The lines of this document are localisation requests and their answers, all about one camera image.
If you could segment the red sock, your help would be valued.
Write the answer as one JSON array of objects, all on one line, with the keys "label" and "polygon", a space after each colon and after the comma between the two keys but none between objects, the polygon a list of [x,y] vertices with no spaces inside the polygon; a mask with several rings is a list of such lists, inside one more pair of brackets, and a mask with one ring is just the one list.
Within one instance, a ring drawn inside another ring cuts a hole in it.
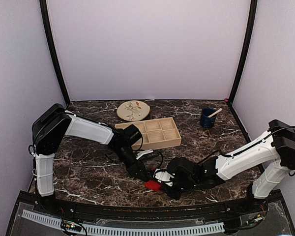
[{"label": "red sock", "polygon": [[161,192],[161,187],[162,187],[162,184],[157,182],[157,181],[154,181],[154,180],[149,180],[147,182],[145,182],[145,187],[149,190],[152,190],[154,192]]}]

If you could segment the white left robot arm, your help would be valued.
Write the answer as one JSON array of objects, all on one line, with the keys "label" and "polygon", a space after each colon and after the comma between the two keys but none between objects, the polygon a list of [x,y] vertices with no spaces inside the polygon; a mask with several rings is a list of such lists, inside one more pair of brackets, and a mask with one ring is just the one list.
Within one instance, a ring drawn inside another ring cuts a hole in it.
[{"label": "white left robot arm", "polygon": [[35,159],[36,188],[42,196],[40,206],[48,214],[59,211],[54,200],[54,157],[64,136],[74,136],[107,145],[125,165],[127,172],[142,181],[148,181],[148,172],[137,158],[132,145],[143,136],[139,129],[130,125],[116,129],[104,123],[94,122],[67,111],[61,104],[54,104],[32,125],[30,149]]}]

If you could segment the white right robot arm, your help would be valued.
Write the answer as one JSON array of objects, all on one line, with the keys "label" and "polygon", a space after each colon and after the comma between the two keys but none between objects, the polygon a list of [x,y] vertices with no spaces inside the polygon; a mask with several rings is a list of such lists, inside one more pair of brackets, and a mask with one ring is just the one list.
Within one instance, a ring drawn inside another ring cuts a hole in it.
[{"label": "white right robot arm", "polygon": [[270,164],[249,187],[250,195],[241,203],[245,213],[252,213],[259,207],[260,199],[267,198],[290,171],[295,171],[295,126],[272,120],[262,135],[230,153],[215,151],[199,163],[174,158],[166,170],[155,171],[154,178],[168,196],[178,200],[184,190],[212,189],[264,162]]}]

